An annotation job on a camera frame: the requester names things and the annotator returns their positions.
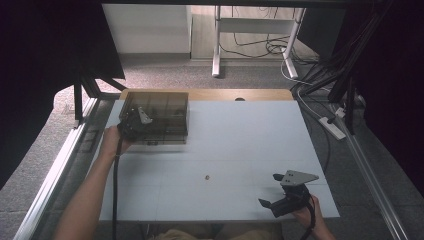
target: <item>metal frame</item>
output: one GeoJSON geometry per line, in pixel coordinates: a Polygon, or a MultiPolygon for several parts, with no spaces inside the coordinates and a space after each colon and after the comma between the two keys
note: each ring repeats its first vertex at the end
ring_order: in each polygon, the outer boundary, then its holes
{"type": "Polygon", "coordinates": [[[220,5],[247,7],[288,7],[288,8],[346,8],[355,5],[381,3],[384,0],[101,0],[110,4],[154,4],[154,5],[220,5]]]}
{"type": "Polygon", "coordinates": [[[49,173],[47,174],[43,184],[40,187],[40,190],[37,193],[34,201],[31,204],[24,220],[21,223],[18,231],[16,232],[14,240],[27,240],[32,237],[37,226],[40,222],[40,219],[44,213],[46,205],[50,200],[53,191],[62,175],[63,170],[65,169],[68,161],[72,155],[72,152],[77,144],[79,138],[81,137],[86,123],[89,119],[89,116],[96,105],[98,99],[91,98],[84,106],[84,120],[81,124],[72,129],[66,138],[65,143],[63,144],[59,154],[57,155],[52,167],[50,168],[49,173]]]}
{"type": "MultiPolygon", "coordinates": [[[[331,109],[333,110],[333,112],[336,111],[334,105],[331,105],[331,109]]],[[[397,215],[392,203],[390,202],[389,198],[381,187],[380,182],[375,176],[375,173],[372,170],[370,164],[368,163],[368,159],[365,156],[365,153],[363,152],[358,140],[354,135],[348,133],[348,129],[346,128],[345,124],[343,124],[341,119],[336,119],[339,126],[341,126],[342,131],[347,133],[346,138],[348,140],[348,144],[356,161],[356,164],[358,164],[359,170],[361,171],[362,176],[364,177],[364,180],[370,189],[375,203],[381,210],[381,214],[384,220],[386,221],[386,225],[390,233],[392,234],[393,239],[409,239],[399,219],[399,216],[397,215]]]]}
{"type": "Polygon", "coordinates": [[[221,32],[227,33],[277,33],[290,34],[287,47],[283,49],[283,59],[286,63],[290,78],[297,79],[299,76],[290,57],[294,42],[297,39],[300,25],[302,23],[305,8],[299,8],[294,20],[274,19],[243,19],[243,18],[221,18],[221,6],[215,8],[215,46],[212,62],[212,76],[219,77],[221,49],[221,32]]]}

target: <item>white tabletop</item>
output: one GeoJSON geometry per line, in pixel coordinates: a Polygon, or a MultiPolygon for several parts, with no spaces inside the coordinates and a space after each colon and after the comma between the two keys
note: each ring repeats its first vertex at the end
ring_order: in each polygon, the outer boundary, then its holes
{"type": "MultiPolygon", "coordinates": [[[[115,102],[107,126],[119,123],[115,102]]],[[[324,217],[339,217],[295,101],[191,101],[187,144],[129,151],[119,163],[118,220],[276,221],[258,198],[284,197],[274,173],[311,173],[324,217]]],[[[112,170],[100,220],[112,218],[112,170]]]]}

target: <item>wall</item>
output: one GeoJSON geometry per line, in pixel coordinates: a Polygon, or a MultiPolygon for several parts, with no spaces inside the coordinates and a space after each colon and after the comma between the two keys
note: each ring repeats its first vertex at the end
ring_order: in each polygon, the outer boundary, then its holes
{"type": "Polygon", "coordinates": [[[103,4],[119,53],[190,53],[191,8],[103,4]]]}

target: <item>table leg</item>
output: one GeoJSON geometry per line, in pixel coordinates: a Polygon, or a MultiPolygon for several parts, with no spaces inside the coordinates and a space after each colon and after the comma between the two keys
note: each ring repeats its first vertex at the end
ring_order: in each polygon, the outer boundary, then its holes
{"type": "Polygon", "coordinates": [[[293,23],[293,28],[290,34],[289,41],[287,43],[287,47],[283,50],[284,61],[287,66],[287,70],[289,71],[290,78],[297,79],[299,76],[297,75],[296,69],[293,65],[293,61],[291,60],[290,53],[293,48],[294,41],[297,39],[297,33],[299,32],[300,24],[302,23],[303,13],[305,12],[304,8],[299,8],[293,23]]]}
{"type": "Polygon", "coordinates": [[[221,6],[215,7],[215,47],[213,50],[213,63],[212,63],[212,77],[219,77],[219,64],[220,51],[219,48],[219,38],[220,38],[220,23],[221,23],[221,6]]]}

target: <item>transparent plastic box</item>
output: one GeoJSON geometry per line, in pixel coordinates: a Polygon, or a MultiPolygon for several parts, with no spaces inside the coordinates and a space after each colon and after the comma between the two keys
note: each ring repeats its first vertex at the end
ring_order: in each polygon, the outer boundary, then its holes
{"type": "Polygon", "coordinates": [[[153,121],[135,144],[185,144],[188,135],[189,106],[186,92],[129,92],[119,118],[141,107],[153,121]]]}

